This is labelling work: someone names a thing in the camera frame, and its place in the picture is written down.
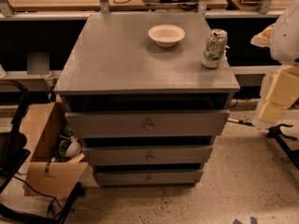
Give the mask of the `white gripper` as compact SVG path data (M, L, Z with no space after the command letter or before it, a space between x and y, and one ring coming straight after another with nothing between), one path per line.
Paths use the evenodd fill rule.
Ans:
M260 48L269 48L273 24L255 35L250 44ZM259 114L259 120L275 123L282 117L284 108L292 106L299 98L299 67L285 65L273 75L270 90Z

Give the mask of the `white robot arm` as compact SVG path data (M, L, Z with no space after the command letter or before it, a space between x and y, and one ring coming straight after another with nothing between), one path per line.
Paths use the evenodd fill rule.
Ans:
M294 0L275 23L255 35L250 44L269 48L271 58L281 63L275 73L263 78L256 108L254 124L270 127L299 98L299 0Z

